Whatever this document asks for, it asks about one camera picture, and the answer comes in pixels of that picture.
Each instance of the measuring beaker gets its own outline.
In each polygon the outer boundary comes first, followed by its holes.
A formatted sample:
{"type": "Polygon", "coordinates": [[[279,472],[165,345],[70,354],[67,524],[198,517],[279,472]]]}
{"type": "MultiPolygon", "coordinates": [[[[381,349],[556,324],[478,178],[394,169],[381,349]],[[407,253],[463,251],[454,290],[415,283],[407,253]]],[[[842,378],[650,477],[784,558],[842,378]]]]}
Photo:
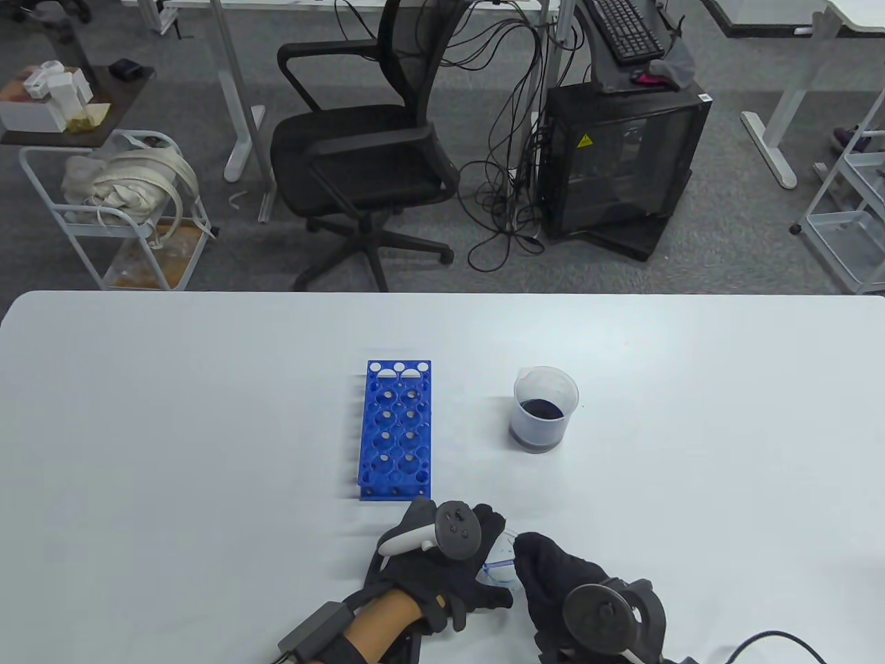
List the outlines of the measuring beaker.
{"type": "Polygon", "coordinates": [[[513,385],[510,433],[531,452],[556,447],[578,405],[578,386],[554,367],[520,369],[513,385]]]}

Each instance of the mesh chair back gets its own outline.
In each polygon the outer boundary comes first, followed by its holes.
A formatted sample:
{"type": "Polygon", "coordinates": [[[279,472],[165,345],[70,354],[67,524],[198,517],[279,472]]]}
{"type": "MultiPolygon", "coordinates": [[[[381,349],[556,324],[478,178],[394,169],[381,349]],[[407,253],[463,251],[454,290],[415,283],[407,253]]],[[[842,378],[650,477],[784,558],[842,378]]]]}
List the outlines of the mesh chair back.
{"type": "Polygon", "coordinates": [[[449,39],[470,0],[388,0],[378,28],[379,63],[416,121],[427,101],[449,39]]]}

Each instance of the chair armrest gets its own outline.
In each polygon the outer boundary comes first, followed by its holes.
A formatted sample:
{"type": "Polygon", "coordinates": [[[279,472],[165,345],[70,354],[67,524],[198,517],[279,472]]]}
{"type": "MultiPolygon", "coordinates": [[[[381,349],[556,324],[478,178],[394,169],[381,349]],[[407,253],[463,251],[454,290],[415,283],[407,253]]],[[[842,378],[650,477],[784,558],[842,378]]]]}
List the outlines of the chair armrest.
{"type": "Polygon", "coordinates": [[[376,134],[357,134],[345,136],[344,138],[330,138],[326,141],[313,143],[304,151],[302,159],[306,163],[311,177],[317,181],[320,187],[326,190],[326,193],[341,207],[342,211],[347,213],[352,219],[359,220],[365,216],[365,213],[357,210],[344,192],[338,188],[338,185],[323,172],[323,169],[316,163],[317,157],[366,150],[367,148],[379,148],[384,145],[403,145],[405,143],[424,143],[427,145],[427,139],[433,133],[433,125],[427,124],[424,127],[412,129],[396,129],[376,134]]]}
{"type": "Polygon", "coordinates": [[[433,135],[433,125],[410,129],[396,129],[377,134],[357,134],[344,138],[329,138],[317,141],[304,151],[304,159],[310,164],[316,157],[326,157],[343,152],[380,148],[385,145],[402,145],[404,143],[420,143],[433,135]]]}
{"type": "Polygon", "coordinates": [[[360,55],[367,58],[378,57],[378,42],[374,39],[360,39],[354,42],[306,42],[284,43],[277,50],[277,65],[292,87],[310,106],[311,111],[319,111],[319,104],[304,89],[301,82],[289,70],[289,61],[293,58],[306,58],[314,55],[360,55]]]}
{"type": "Polygon", "coordinates": [[[277,50],[277,62],[292,58],[306,58],[315,55],[378,55],[378,42],[374,39],[359,39],[352,42],[305,42],[284,43],[277,50]]]}

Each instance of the gray cloth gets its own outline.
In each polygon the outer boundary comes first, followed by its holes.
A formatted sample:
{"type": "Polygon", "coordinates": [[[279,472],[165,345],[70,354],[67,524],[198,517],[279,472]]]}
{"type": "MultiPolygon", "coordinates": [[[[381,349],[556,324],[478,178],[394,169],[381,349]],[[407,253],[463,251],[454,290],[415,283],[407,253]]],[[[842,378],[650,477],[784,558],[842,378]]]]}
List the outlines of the gray cloth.
{"type": "Polygon", "coordinates": [[[678,89],[685,89],[691,85],[696,72],[695,57],[678,36],[673,37],[673,45],[663,59],[652,60],[648,70],[649,76],[667,79],[678,89]]]}

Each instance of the keyboard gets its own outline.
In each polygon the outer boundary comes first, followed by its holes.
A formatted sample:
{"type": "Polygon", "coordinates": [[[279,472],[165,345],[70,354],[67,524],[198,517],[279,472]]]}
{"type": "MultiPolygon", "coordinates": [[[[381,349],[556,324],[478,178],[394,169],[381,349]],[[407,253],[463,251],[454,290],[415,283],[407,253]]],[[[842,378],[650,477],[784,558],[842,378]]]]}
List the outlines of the keyboard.
{"type": "Polygon", "coordinates": [[[636,65],[664,55],[658,38],[630,0],[587,0],[586,5],[619,65],[636,65]]]}

